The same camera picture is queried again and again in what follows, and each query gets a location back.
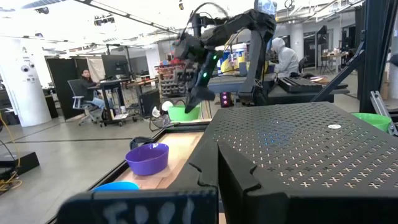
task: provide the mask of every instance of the concrete floor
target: concrete floor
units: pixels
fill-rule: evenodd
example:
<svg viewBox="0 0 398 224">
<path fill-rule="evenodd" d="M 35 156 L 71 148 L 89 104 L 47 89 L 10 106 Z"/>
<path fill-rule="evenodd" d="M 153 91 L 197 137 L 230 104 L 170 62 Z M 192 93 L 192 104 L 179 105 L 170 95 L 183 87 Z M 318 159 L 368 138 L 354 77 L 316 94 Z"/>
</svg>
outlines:
<svg viewBox="0 0 398 224">
<path fill-rule="evenodd" d="M 356 93 L 356 75 L 346 83 Z M 337 95 L 335 105 L 348 112 L 357 112 L 359 101 L 346 95 Z M 219 105 L 212 104 L 215 114 Z M 61 203 L 71 195 L 86 190 L 110 169 L 119 164 L 129 150 L 129 140 L 136 136 L 153 136 L 145 121 L 128 121 L 123 127 L 77 122 L 64 123 L 62 119 L 31 128 L 10 127 L 16 146 L 21 151 L 35 151 L 40 167 L 19 179 L 23 184 L 0 195 L 0 213 L 3 223 L 45 223 L 52 218 Z M 0 140 L 9 142 L 5 129 Z M 15 151 L 14 145 L 7 146 Z M 4 146 L 0 152 L 5 153 Z"/>
</svg>

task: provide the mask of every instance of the wooden board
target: wooden board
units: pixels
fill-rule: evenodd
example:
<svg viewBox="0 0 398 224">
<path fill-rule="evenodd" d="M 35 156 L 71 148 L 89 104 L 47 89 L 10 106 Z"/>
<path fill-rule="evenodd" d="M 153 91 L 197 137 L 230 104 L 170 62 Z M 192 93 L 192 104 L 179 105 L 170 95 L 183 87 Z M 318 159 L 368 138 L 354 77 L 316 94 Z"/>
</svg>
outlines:
<svg viewBox="0 0 398 224">
<path fill-rule="evenodd" d="M 134 182 L 140 189 L 166 189 L 178 176 L 202 135 L 203 132 L 165 134 L 158 141 L 169 146 L 169 162 L 164 170 L 154 175 L 139 176 L 127 169 L 115 181 Z"/>
</svg>

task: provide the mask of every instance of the person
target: person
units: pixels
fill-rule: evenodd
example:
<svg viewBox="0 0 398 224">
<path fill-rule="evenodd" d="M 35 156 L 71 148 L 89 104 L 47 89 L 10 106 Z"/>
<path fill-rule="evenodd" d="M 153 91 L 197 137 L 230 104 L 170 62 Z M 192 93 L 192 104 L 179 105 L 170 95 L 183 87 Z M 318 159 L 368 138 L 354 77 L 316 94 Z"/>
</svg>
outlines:
<svg viewBox="0 0 398 224">
<path fill-rule="evenodd" d="M 83 69 L 83 71 L 81 71 L 80 85 L 82 86 L 82 89 L 85 90 L 85 93 L 83 94 L 85 101 L 94 104 L 102 110 L 105 109 L 105 101 L 102 99 L 101 94 L 96 90 L 89 89 L 89 87 L 93 87 L 98 84 L 93 82 L 88 69 Z M 113 102 L 111 99 L 108 99 L 108 103 L 109 107 L 113 108 Z"/>
<path fill-rule="evenodd" d="M 283 39 L 276 37 L 272 40 L 272 50 L 278 55 L 279 63 L 275 65 L 275 72 L 278 77 L 290 77 L 291 73 L 298 75 L 299 73 L 299 59 L 294 50 L 285 47 Z"/>
</svg>

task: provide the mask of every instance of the yellow cable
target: yellow cable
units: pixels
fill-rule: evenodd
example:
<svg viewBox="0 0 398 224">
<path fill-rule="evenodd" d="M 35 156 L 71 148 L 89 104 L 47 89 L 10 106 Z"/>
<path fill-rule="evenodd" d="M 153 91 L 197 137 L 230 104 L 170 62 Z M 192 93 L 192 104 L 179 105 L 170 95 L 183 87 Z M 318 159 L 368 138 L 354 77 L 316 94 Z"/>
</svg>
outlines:
<svg viewBox="0 0 398 224">
<path fill-rule="evenodd" d="M 6 123 L 3 121 L 2 116 L 0 115 L 0 120 L 2 122 L 2 124 L 4 125 L 4 127 L 6 127 L 8 134 L 10 135 L 11 141 L 15 147 L 15 150 L 17 152 L 17 157 L 18 157 L 18 165 L 17 168 L 19 168 L 21 166 L 21 157 L 19 156 L 19 149 L 17 147 L 17 144 L 15 143 L 14 137 L 12 136 L 12 133 L 10 131 L 10 129 L 8 128 L 8 126 L 6 125 Z M 18 183 L 15 186 L 11 187 L 10 189 L 15 189 L 19 186 L 21 186 L 22 181 L 21 180 L 13 180 L 15 178 L 15 176 L 17 175 L 17 172 L 15 171 L 15 173 L 10 177 L 10 179 L 8 179 L 7 181 L 4 180 L 0 180 L 0 191 L 7 191 L 8 189 L 5 189 L 5 187 L 7 187 L 7 185 L 11 184 L 11 183 Z"/>
</svg>

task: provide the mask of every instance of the black perforated panel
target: black perforated panel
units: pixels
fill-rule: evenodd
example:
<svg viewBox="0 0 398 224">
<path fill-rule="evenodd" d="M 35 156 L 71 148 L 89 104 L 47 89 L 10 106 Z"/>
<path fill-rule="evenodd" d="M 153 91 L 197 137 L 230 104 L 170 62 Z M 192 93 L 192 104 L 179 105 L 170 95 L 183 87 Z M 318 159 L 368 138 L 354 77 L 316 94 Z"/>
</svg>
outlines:
<svg viewBox="0 0 398 224">
<path fill-rule="evenodd" d="M 222 109 L 204 138 L 293 188 L 398 190 L 398 140 L 329 103 Z"/>
</svg>

